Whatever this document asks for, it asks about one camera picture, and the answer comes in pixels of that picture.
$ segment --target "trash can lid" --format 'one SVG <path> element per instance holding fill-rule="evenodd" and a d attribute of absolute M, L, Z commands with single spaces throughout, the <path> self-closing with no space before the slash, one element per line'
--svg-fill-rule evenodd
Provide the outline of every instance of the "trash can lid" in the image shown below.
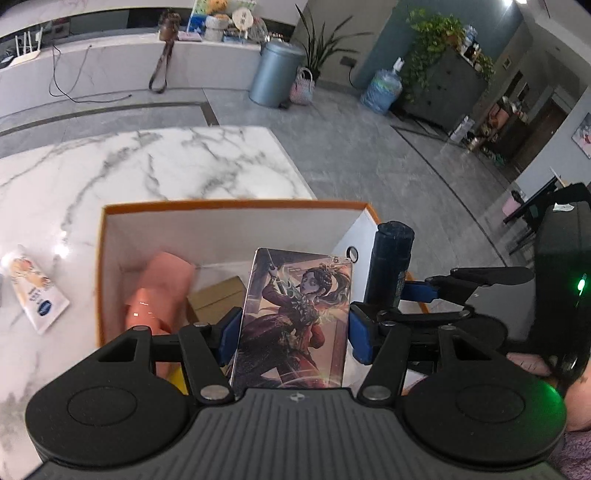
<path fill-rule="evenodd" d="M 272 52 L 278 53 L 279 55 L 287 55 L 302 58 L 306 56 L 306 51 L 303 48 L 279 40 L 271 40 L 267 42 L 265 48 L 268 48 Z"/>

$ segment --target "pink and white basket bag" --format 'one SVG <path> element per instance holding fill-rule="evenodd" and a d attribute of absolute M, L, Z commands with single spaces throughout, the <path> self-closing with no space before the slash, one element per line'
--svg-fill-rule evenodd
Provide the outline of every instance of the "pink and white basket bag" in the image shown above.
<path fill-rule="evenodd" d="M 305 67 L 301 67 L 297 71 L 297 77 L 291 86 L 290 100 L 291 103 L 298 105 L 309 105 L 312 103 L 312 96 L 314 95 L 314 80 L 312 80 L 312 72 Z"/>

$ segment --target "black ring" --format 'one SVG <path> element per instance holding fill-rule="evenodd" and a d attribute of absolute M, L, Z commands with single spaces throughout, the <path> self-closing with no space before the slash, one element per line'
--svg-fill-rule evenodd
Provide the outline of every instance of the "black ring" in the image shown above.
<path fill-rule="evenodd" d="M 357 263 L 357 260 L 359 260 L 359 252 L 357 251 L 357 249 L 355 247 L 353 247 L 353 245 L 351 245 L 350 247 L 347 248 L 346 255 L 347 255 L 347 258 L 349 260 L 351 260 L 351 263 Z"/>

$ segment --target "ribbed gray panel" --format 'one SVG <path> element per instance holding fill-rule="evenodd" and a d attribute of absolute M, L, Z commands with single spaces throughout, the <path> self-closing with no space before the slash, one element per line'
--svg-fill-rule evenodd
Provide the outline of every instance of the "ribbed gray panel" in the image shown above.
<path fill-rule="evenodd" d="M 347 390 L 298 393 L 294 390 L 248 390 L 235 404 L 206 408 L 180 442 L 135 466 L 92 472 L 46 463 L 29 478 L 563 479 L 546 463 L 510 473 L 474 472 L 448 465 L 416 446 L 392 412 L 363 407 L 352 400 Z"/>

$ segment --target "black cylinder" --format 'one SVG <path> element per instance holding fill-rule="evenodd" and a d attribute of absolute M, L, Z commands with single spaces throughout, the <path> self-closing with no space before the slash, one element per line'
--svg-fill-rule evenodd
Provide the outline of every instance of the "black cylinder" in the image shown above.
<path fill-rule="evenodd" d="M 414 230 L 404 223 L 392 221 L 378 225 L 365 287 L 365 303 L 383 308 L 398 307 L 413 240 Z"/>

